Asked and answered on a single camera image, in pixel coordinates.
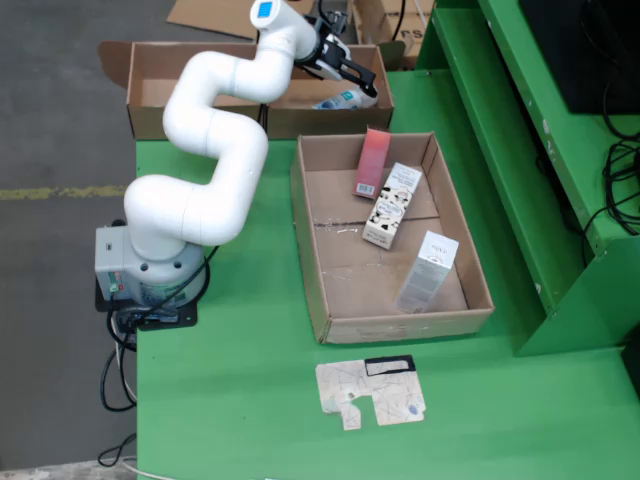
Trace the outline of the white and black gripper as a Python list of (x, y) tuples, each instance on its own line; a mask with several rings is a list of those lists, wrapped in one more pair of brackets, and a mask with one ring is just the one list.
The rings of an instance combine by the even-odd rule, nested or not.
[(321, 37), (316, 52), (294, 60), (296, 68), (315, 79), (345, 79), (367, 96), (377, 96), (376, 74), (350, 60), (350, 51), (333, 34)]

